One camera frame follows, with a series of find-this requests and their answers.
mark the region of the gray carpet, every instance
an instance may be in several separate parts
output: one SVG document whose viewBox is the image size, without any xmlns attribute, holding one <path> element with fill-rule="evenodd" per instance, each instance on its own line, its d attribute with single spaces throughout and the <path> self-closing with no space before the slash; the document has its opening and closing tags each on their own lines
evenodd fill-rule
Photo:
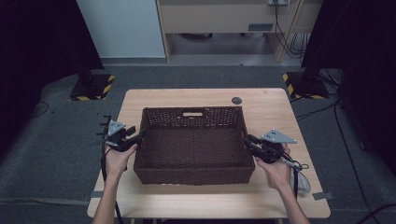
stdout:
<svg viewBox="0 0 396 224">
<path fill-rule="evenodd" d="M 0 166 L 0 199 L 59 199 L 82 205 L 1 203 L 0 223 L 90 223 L 87 202 L 100 170 L 99 126 L 104 115 L 117 118 L 125 92 L 130 89 L 175 88 L 284 88 L 281 75 L 298 67 L 255 66 L 134 66 L 107 67 L 116 76 L 105 100 L 72 102 L 68 94 L 77 76 L 51 83 L 10 153 Z M 296 116 L 335 102 L 298 100 Z M 341 108 L 337 109 L 347 144 L 373 209 L 396 203 L 396 176 L 374 152 L 360 150 L 359 139 Z M 312 223 L 356 223 L 366 216 L 346 148 L 338 131 L 333 109 L 299 121 L 323 189 L 331 192 L 332 214 Z M 380 223 L 395 223 L 396 208 L 382 211 Z M 372 219 L 365 223 L 375 223 Z"/>
</svg>

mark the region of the table top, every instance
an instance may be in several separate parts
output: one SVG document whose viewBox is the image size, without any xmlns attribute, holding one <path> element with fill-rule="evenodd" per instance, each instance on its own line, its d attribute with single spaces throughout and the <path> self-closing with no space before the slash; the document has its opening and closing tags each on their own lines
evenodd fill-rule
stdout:
<svg viewBox="0 0 396 224">
<path fill-rule="evenodd" d="M 282 89 L 166 89 L 130 90 L 123 101 L 119 122 L 127 128 L 140 126 L 144 107 L 234 106 L 232 99 L 242 99 L 247 132 L 261 136 L 272 129 L 297 140 L 290 144 L 290 155 L 309 165 L 303 173 L 311 192 L 299 194 L 298 201 L 308 217 L 330 215 L 326 200 L 315 200 L 313 193 L 322 192 L 303 136 Z M 152 218 L 278 218 L 287 217 L 281 198 L 268 185 L 266 173 L 256 167 L 248 184 L 177 186 L 142 185 L 135 174 L 134 155 L 129 169 L 122 175 L 117 202 L 123 217 Z M 104 181 L 99 174 L 94 191 L 102 191 Z M 88 215 L 93 217 L 100 198 L 91 198 Z"/>
</svg>

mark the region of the brown wicker basket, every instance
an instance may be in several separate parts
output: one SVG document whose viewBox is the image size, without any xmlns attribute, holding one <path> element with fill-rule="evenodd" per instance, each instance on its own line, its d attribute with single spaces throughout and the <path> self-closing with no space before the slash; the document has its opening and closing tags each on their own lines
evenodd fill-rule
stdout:
<svg viewBox="0 0 396 224">
<path fill-rule="evenodd" d="M 246 184 L 254 170 L 241 106 L 145 108 L 140 128 L 142 184 Z"/>
</svg>

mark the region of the small round object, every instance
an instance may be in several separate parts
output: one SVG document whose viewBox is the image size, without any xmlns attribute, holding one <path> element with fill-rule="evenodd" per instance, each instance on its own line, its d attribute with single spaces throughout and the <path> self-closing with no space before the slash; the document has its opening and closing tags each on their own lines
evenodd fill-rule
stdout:
<svg viewBox="0 0 396 224">
<path fill-rule="evenodd" d="M 242 104 L 242 99 L 239 98 L 239 97 L 236 97 L 236 96 L 235 96 L 231 101 L 232 101 L 233 104 L 235 104 L 235 105 L 240 105 L 240 104 Z"/>
</svg>

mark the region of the white wall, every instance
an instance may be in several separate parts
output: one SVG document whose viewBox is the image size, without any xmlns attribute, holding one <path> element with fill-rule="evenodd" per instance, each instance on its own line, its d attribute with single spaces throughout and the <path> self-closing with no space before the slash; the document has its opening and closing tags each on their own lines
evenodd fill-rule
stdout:
<svg viewBox="0 0 396 224">
<path fill-rule="evenodd" d="M 101 58 L 164 58 L 155 0 L 77 0 Z"/>
</svg>

